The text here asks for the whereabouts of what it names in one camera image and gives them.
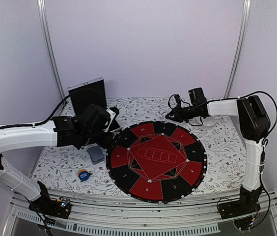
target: floral tablecloth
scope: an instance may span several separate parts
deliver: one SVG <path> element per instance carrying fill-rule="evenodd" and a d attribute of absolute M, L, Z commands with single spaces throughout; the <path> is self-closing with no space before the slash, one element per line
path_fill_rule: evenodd
<path fill-rule="evenodd" d="M 108 99 L 108 106 L 120 110 L 117 121 L 122 128 L 148 121 L 165 119 L 170 109 L 167 98 L 114 98 Z M 62 115 L 74 116 L 69 102 Z M 230 117 L 216 117 L 211 130 L 202 130 L 187 123 L 178 125 L 192 131 L 203 143 L 207 158 L 207 173 L 203 182 L 192 194 L 206 194 L 234 190 L 240 187 L 244 178 L 246 150 Z M 43 182 L 48 188 L 85 194 L 127 196 L 111 180 L 105 162 L 93 165 L 87 148 L 76 150 L 68 147 L 44 147 L 32 178 Z M 77 172 L 81 169 L 93 175 L 81 182 Z"/>

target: red and black game board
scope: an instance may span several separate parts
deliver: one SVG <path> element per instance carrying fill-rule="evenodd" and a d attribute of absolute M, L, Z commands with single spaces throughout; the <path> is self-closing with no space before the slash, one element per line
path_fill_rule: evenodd
<path fill-rule="evenodd" d="M 136 199 L 167 203 L 183 198 L 202 182 L 205 149 L 187 129 L 165 122 L 144 122 L 121 132 L 107 155 L 115 184 Z"/>

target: red diamond shape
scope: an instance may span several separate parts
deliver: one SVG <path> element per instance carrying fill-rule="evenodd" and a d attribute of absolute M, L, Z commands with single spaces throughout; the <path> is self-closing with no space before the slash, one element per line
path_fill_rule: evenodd
<path fill-rule="evenodd" d="M 155 136 L 153 139 L 141 144 L 136 142 L 129 150 L 132 154 L 130 156 L 137 161 L 149 179 L 158 180 L 164 173 L 177 166 L 181 167 L 186 162 L 183 148 L 179 152 L 171 142 L 177 143 L 177 140 L 167 135 Z M 131 169 L 141 175 L 141 172 L 136 171 L 135 168 Z"/>

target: vent grille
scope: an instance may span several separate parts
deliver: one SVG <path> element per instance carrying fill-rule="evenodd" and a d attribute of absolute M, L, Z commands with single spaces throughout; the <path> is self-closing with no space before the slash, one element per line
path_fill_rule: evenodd
<path fill-rule="evenodd" d="M 41 224 L 43 222 L 35 214 L 27 211 L 18 210 L 17 216 L 24 220 Z M 164 230 L 131 230 L 131 229 L 108 229 L 94 226 L 87 226 L 84 224 L 77 224 L 67 222 L 64 228 L 52 226 L 47 224 L 55 229 L 65 230 L 73 233 L 85 234 L 88 236 L 201 236 L 201 235 L 210 235 L 214 233 L 220 233 L 218 224 L 210 224 L 200 227 L 190 227 L 182 229 L 164 229 Z"/>

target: table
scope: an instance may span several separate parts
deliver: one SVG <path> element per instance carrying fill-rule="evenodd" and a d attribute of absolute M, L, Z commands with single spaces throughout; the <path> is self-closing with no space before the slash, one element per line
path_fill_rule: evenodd
<path fill-rule="evenodd" d="M 120 110 L 116 120 L 122 128 L 126 128 L 148 120 L 173 122 L 165 119 L 165 114 L 170 111 L 167 101 L 167 98 L 133 97 L 108 99 L 107 103 L 108 107 L 116 106 Z M 74 116 L 70 102 L 61 115 Z M 216 117 L 216 125 L 211 130 L 202 130 L 187 123 L 177 124 L 192 131 L 207 153 L 205 178 L 191 195 L 239 189 L 245 175 L 246 150 L 231 118 Z M 87 147 L 81 150 L 73 146 L 44 147 L 32 178 L 54 190 L 126 197 L 109 177 L 105 162 L 93 165 L 86 150 Z M 87 169 L 93 175 L 87 181 L 80 182 L 77 176 L 80 169 Z"/>

